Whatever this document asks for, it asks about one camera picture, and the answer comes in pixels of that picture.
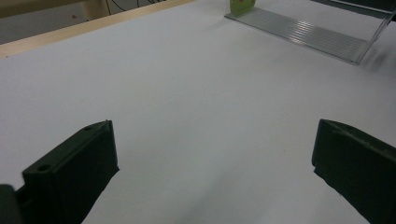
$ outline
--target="screw hole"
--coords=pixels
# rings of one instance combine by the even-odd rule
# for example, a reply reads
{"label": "screw hole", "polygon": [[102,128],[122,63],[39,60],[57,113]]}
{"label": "screw hole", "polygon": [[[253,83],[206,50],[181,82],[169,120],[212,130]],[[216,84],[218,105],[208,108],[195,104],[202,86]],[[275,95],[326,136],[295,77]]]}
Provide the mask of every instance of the screw hole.
{"label": "screw hole", "polygon": [[39,166],[39,167],[37,168],[37,170],[38,170],[39,172],[43,172],[43,171],[48,170],[49,168],[50,168],[50,165],[46,164],[46,165]]}

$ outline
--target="white tabletop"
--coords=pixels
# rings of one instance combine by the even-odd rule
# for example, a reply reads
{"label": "white tabletop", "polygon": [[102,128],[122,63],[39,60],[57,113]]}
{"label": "white tabletop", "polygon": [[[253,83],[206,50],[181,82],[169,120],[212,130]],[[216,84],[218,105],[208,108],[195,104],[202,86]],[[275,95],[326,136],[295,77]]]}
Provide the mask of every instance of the white tabletop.
{"label": "white tabletop", "polygon": [[367,223],[313,173],[319,119],[396,146],[396,26],[361,66],[197,0],[0,60],[0,179],[114,122],[120,171],[85,224]]}

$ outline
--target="transparent acrylic ramp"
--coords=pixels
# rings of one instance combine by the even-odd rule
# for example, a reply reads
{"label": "transparent acrylic ramp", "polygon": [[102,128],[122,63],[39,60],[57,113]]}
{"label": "transparent acrylic ramp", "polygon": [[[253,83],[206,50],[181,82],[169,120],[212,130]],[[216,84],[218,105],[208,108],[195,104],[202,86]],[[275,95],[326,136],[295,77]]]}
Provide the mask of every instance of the transparent acrylic ramp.
{"label": "transparent acrylic ramp", "polygon": [[366,40],[343,35],[256,7],[241,16],[234,16],[230,13],[225,17],[349,63],[359,63],[368,48]]}

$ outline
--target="clear plastic tray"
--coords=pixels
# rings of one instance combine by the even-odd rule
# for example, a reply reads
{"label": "clear plastic tray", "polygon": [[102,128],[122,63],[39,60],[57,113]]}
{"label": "clear plastic tray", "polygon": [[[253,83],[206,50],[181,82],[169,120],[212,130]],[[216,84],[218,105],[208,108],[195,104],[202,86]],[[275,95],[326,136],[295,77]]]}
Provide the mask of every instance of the clear plastic tray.
{"label": "clear plastic tray", "polygon": [[354,64],[396,14],[396,0],[225,1],[228,19]]}

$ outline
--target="cable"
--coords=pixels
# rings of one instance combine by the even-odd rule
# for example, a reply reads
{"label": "cable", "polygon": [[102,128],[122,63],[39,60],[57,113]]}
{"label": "cable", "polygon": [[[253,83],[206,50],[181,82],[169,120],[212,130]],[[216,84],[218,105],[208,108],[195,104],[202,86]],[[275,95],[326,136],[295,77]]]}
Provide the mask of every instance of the cable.
{"label": "cable", "polygon": [[[151,4],[155,4],[155,0],[147,0],[147,1],[150,2]],[[137,7],[140,7],[139,0],[136,0],[136,3],[137,3]]]}
{"label": "cable", "polygon": [[119,4],[117,4],[114,0],[111,0],[119,9],[121,9],[122,11],[126,11],[126,9],[123,9],[122,7],[119,6]]}
{"label": "cable", "polygon": [[107,10],[108,10],[108,15],[111,15],[110,6],[108,5],[108,0],[106,0],[106,5],[107,5]]}

